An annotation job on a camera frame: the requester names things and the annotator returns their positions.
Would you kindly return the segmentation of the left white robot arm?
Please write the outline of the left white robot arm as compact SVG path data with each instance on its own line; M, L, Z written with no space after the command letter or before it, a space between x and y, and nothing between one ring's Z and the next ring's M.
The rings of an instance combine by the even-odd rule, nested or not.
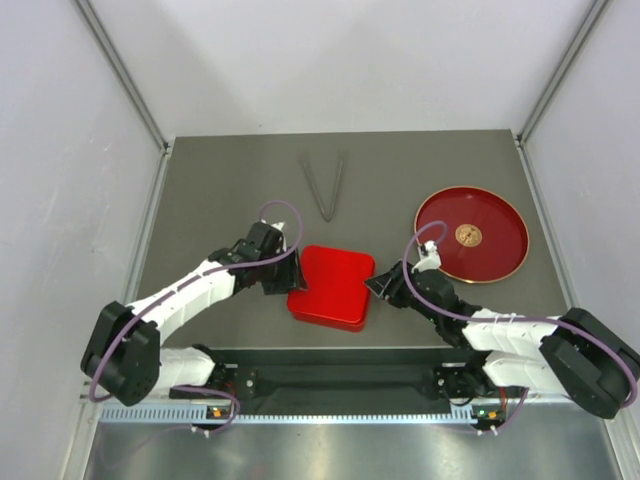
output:
M167 348L165 342L197 315L240 292L261 285L267 295L306 287L298 249L282 222L254 223L232 247L214 251L184 278L128 305L113 301L99 313L81 359L90 379L89 397L114 398L131 407L150 393L195 387L216 396L227 374L203 346Z

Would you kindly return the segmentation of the red chocolate box tray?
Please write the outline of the red chocolate box tray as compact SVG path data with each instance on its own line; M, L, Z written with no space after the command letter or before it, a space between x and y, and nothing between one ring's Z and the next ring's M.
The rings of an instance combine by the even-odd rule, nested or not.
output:
M335 317L318 314L317 312L298 310L291 310L290 313L297 321L347 332L360 332L364 328L367 319L367 310L357 312L355 315L338 315Z

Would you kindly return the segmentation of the red square box lid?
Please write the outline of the red square box lid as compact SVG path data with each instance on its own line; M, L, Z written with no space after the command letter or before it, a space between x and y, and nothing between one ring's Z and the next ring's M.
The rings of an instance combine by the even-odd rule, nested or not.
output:
M364 281L375 273L371 255L309 245L304 248L300 263L307 289L288 294L289 312L317 312L333 317L368 312L370 290Z

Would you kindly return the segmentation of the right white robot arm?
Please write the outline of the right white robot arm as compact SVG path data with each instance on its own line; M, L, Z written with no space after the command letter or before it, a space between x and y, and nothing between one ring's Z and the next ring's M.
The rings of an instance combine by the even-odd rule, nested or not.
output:
M562 395L603 419L636 398L638 353L584 309L559 317L500 314L460 299L440 271L402 261L365 285L387 304L418 312L448 345L472 352L464 379L477 395L507 387Z

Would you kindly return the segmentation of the metal tongs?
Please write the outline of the metal tongs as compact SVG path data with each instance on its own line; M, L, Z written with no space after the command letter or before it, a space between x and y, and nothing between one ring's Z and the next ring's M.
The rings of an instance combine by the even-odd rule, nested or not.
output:
M325 222L330 222L336 214L343 184L344 171L348 159L349 152L347 150L338 151L332 185L329 189L327 185L318 183L318 178L312 169L309 153L307 151L302 151L297 155L298 163L302 168L303 176L311 191L315 205Z

